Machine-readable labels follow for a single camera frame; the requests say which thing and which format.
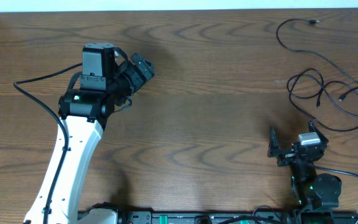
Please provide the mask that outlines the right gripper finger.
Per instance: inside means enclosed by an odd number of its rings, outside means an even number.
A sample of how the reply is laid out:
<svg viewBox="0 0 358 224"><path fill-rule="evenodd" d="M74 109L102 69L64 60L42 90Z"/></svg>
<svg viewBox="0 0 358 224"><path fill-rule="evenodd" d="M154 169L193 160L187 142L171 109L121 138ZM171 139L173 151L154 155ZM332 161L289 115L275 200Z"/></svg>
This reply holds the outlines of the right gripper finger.
<svg viewBox="0 0 358 224"><path fill-rule="evenodd" d="M327 144L329 140L327 137L315 126L312 120L308 120L308 129L311 133L316 133L322 144Z"/></svg>
<svg viewBox="0 0 358 224"><path fill-rule="evenodd" d="M276 132L273 128L269 130L269 145L268 145L268 157L277 157L280 153L280 146L277 141Z"/></svg>

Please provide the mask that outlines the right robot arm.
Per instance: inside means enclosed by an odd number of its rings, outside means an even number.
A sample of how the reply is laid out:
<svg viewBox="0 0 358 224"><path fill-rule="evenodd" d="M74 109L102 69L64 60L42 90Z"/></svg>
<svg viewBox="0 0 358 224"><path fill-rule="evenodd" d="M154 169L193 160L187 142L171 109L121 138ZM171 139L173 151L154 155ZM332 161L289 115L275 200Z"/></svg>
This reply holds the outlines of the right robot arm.
<svg viewBox="0 0 358 224"><path fill-rule="evenodd" d="M298 135L289 149L282 149L276 132L269 131L268 157L275 157L279 167L291 171L291 190L300 206L290 210L287 223L334 223L333 209L339 206L342 182L335 175L318 174L314 162L324 156L329 140L308 121L308 132Z"/></svg>

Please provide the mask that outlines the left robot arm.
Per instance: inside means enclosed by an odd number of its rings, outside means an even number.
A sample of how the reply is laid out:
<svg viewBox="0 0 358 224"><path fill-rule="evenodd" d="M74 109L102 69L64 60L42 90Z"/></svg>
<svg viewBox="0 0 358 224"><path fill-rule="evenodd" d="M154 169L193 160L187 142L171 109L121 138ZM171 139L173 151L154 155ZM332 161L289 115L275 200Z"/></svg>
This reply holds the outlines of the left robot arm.
<svg viewBox="0 0 358 224"><path fill-rule="evenodd" d="M91 157L113 113L132 105L132 95L154 75L151 61L128 57L109 43L85 44L82 68L58 102L58 113L36 100L58 124L58 133L42 186L24 223L125 223L126 214L105 203L79 213Z"/></svg>

